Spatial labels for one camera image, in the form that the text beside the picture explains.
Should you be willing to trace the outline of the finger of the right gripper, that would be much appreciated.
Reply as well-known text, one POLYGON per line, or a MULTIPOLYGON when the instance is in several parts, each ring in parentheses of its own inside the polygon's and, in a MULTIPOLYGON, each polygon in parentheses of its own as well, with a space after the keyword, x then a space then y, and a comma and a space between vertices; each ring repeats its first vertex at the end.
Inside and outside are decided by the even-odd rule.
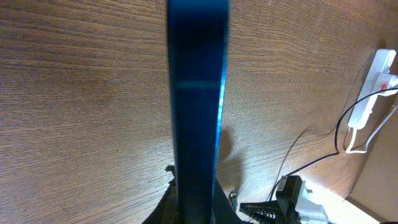
POLYGON ((276 224, 281 212, 276 200, 255 203, 240 203, 239 211, 251 217, 260 224, 276 224))

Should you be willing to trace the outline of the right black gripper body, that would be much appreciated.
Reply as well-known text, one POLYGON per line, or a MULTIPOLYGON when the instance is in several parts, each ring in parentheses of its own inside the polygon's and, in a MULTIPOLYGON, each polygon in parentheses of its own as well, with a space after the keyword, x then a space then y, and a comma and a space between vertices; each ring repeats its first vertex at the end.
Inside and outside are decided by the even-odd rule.
POLYGON ((277 184, 275 197, 279 206, 276 224, 297 224, 299 213, 295 210, 302 179, 298 175, 283 176, 277 184))

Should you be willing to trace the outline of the blue Galaxy smartphone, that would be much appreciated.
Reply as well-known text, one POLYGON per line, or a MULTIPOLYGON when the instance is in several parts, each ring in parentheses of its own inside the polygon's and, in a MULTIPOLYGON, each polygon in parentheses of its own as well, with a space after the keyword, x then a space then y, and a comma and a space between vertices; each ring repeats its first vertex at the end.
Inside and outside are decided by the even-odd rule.
POLYGON ((167 47, 180 223, 210 223, 228 56, 229 1, 170 0, 167 47))

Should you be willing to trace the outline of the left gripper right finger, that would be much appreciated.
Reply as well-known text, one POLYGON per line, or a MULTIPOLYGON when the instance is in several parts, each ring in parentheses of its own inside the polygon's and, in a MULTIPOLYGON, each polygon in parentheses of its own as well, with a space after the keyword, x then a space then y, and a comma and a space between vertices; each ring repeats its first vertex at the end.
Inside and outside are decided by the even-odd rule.
POLYGON ((230 205, 220 183, 215 179, 213 192, 213 223, 214 224, 243 224, 230 205))

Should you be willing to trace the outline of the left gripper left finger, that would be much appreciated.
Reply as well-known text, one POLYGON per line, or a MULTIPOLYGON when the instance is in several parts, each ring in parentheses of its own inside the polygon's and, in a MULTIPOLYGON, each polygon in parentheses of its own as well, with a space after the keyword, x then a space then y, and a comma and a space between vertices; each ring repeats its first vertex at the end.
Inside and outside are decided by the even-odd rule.
POLYGON ((178 220, 178 197, 177 184, 175 181, 175 166, 169 165, 166 172, 171 172, 173 179, 162 196, 160 202, 152 213, 143 221, 143 224, 177 224, 178 220))

